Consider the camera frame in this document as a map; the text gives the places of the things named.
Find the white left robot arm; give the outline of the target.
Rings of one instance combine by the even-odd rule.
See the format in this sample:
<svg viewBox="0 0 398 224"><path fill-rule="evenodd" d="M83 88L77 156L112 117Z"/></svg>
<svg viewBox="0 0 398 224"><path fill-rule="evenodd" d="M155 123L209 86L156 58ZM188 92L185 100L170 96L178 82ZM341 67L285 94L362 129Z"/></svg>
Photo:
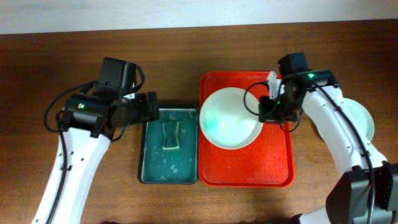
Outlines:
<svg viewBox="0 0 398 224"><path fill-rule="evenodd" d="M99 79L73 87L55 115L58 149L33 223L80 223L95 172L117 129L159 119L156 92L140 93L142 68L106 57Z"/></svg>

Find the light blue plate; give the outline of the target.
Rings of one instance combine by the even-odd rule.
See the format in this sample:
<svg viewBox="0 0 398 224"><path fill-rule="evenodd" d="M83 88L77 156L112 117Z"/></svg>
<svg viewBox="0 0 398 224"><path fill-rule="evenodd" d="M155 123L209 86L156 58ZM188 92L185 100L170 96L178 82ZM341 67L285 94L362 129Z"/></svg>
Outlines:
<svg viewBox="0 0 398 224"><path fill-rule="evenodd" d="M346 105L348 111L359 125L359 130L371 141L374 136L375 127L369 111L357 101L349 98L342 98L340 103Z"/></svg>

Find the white plate green stain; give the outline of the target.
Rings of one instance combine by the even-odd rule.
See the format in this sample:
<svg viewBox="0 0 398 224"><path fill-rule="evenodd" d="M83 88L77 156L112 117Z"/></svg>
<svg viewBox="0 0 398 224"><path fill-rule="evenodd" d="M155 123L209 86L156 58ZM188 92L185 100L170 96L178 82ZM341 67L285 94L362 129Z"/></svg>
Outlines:
<svg viewBox="0 0 398 224"><path fill-rule="evenodd" d="M212 93L200 108L199 125L204 137L222 149L241 149L254 142L263 124L259 100L242 88L222 88Z"/></svg>

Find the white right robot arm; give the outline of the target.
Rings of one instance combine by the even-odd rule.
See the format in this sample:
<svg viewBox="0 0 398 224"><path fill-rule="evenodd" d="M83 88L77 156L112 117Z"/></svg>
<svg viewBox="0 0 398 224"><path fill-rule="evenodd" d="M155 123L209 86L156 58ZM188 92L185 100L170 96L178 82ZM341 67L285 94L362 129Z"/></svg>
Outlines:
<svg viewBox="0 0 398 224"><path fill-rule="evenodd" d="M278 61L281 77L269 75L259 100L262 123L283 125L306 114L327 145L340 176L325 205L294 216L296 223L397 223L397 164L391 164L361 133L329 70L312 70L303 53Z"/></svg>

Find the green yellow sponge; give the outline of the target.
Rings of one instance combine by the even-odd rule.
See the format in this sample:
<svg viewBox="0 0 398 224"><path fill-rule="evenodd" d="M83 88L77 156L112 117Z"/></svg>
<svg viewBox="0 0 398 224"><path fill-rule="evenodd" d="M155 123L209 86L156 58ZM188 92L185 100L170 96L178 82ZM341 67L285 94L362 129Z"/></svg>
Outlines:
<svg viewBox="0 0 398 224"><path fill-rule="evenodd" d="M180 149L178 140L178 121L167 121L162 123L162 130L164 134L164 141L162 149L165 151Z"/></svg>

